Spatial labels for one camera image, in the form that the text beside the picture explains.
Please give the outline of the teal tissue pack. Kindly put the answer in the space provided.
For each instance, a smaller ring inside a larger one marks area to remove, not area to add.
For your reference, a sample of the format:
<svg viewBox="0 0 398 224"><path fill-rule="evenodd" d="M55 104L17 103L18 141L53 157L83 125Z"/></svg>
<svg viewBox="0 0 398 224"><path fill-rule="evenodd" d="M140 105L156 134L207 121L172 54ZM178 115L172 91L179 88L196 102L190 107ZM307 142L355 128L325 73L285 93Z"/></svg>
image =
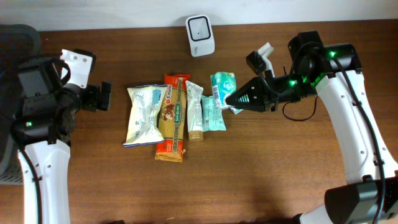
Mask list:
<svg viewBox="0 0 398 224"><path fill-rule="evenodd" d="M226 103L226 99L237 89L234 73L216 72L210 78L215 106L222 110L228 109L230 105Z"/></svg>
<svg viewBox="0 0 398 224"><path fill-rule="evenodd" d="M240 112L243 111L243 109L236 109L236 108L234 108L234 107L230 107L229 109L230 109L234 114L239 114Z"/></svg>

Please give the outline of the teal wet wipes packet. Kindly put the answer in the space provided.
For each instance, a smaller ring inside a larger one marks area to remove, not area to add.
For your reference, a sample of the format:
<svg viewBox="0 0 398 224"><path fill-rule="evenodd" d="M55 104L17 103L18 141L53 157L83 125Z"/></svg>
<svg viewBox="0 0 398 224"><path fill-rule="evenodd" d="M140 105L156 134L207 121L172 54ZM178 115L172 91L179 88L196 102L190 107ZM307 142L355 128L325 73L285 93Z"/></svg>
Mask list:
<svg viewBox="0 0 398 224"><path fill-rule="evenodd" d="M222 109L215 106L213 96L201 96L203 131L226 131Z"/></svg>

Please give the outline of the white chips bag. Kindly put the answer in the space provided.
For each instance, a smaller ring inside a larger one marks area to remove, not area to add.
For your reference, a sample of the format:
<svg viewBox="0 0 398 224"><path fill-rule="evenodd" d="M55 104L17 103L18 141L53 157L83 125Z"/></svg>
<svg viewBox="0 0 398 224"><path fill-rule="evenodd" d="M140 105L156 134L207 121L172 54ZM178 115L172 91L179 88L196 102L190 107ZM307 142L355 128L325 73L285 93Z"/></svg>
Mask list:
<svg viewBox="0 0 398 224"><path fill-rule="evenodd" d="M165 84L147 84L127 89L132 107L124 147L164 142L157 127L157 117L167 88Z"/></svg>

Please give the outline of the white cream tube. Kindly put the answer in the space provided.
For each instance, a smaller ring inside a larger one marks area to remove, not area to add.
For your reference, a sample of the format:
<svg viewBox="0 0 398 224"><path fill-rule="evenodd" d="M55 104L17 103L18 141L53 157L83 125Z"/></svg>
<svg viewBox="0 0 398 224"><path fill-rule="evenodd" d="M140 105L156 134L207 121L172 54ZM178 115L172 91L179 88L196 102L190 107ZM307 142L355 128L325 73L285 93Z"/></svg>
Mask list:
<svg viewBox="0 0 398 224"><path fill-rule="evenodd" d="M187 126L190 141L203 140L203 115L201 96L203 88L193 82L186 81L187 88Z"/></svg>

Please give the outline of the San Remo spaghetti packet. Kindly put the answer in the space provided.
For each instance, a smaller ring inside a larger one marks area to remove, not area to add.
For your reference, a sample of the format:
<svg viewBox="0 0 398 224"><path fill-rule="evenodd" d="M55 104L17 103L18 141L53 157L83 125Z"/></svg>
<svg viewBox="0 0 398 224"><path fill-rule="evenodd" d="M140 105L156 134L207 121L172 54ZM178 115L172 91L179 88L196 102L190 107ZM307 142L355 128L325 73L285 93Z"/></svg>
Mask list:
<svg viewBox="0 0 398 224"><path fill-rule="evenodd" d="M182 162L185 115L187 107L186 81L188 74L164 75L167 85L165 96L159 111L158 129L164 139L156 146L155 159L170 162Z"/></svg>

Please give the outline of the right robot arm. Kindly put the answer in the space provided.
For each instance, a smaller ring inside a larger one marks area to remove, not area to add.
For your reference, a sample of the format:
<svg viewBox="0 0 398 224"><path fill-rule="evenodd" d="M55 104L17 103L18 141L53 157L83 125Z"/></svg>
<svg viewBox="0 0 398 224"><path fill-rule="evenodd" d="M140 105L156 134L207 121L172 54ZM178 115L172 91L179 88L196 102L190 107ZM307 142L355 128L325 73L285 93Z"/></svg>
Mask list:
<svg viewBox="0 0 398 224"><path fill-rule="evenodd" d="M377 223L397 216L397 162L380 134L366 96L363 67L351 44L324 45L317 31L301 32L288 44L292 66L277 77L269 44L251 52L256 77L226 98L243 110L285 108L302 98L322 100L341 149L346 185L325 192L324 202L292 223Z"/></svg>

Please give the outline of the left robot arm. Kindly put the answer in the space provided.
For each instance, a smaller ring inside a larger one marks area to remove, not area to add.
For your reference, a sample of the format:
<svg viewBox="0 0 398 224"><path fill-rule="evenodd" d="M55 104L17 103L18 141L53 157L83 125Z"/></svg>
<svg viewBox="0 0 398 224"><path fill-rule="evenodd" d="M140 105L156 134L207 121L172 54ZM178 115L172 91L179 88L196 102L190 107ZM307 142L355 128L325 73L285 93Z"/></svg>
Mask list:
<svg viewBox="0 0 398 224"><path fill-rule="evenodd" d="M90 85L94 54L63 50L1 69L1 183L24 188L26 223L70 223L68 165L75 115L106 111L111 85Z"/></svg>

